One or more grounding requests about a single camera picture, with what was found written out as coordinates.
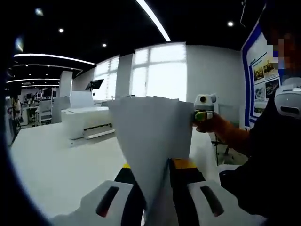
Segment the photo on poster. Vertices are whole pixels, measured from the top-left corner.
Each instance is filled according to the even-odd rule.
[[[264,83],[254,85],[254,101],[265,101],[265,86]]]
[[[261,102],[261,103],[255,102],[253,115],[256,117],[260,117],[264,109],[266,108],[266,106],[267,106],[267,102]]]
[[[273,57],[269,54],[263,55],[252,65],[254,84],[269,80],[279,75],[277,64],[272,63]]]
[[[267,100],[272,96],[273,92],[279,88],[279,85],[279,78],[265,83],[265,96]]]

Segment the ceiling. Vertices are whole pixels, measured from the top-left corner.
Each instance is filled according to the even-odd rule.
[[[263,8],[263,0],[174,1],[145,0],[171,41],[187,45],[210,45],[240,50]],[[43,16],[35,14],[40,8]],[[99,63],[135,49],[166,42],[155,24],[135,0],[49,3],[27,6],[28,17],[19,38],[22,51],[15,54],[41,53]],[[59,79],[62,70],[73,77],[94,65],[45,56],[14,57],[8,80]]]

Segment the paper sheet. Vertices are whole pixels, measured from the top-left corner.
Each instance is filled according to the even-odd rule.
[[[189,157],[193,103],[126,97],[109,108],[119,145],[149,208],[160,189],[167,159]]]

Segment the white countertop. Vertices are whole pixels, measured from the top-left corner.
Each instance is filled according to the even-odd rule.
[[[62,123],[22,129],[10,153],[17,175],[47,218],[75,211],[80,200],[105,180],[114,180],[125,159],[113,134],[69,140]],[[193,132],[190,157],[218,180],[208,134]]]

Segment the hand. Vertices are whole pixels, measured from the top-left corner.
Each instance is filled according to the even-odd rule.
[[[216,132],[218,129],[219,121],[223,118],[219,116],[217,113],[213,113],[213,117],[211,119],[204,120],[202,122],[195,121],[193,122],[193,126],[197,127],[197,131],[201,133],[212,133]]]

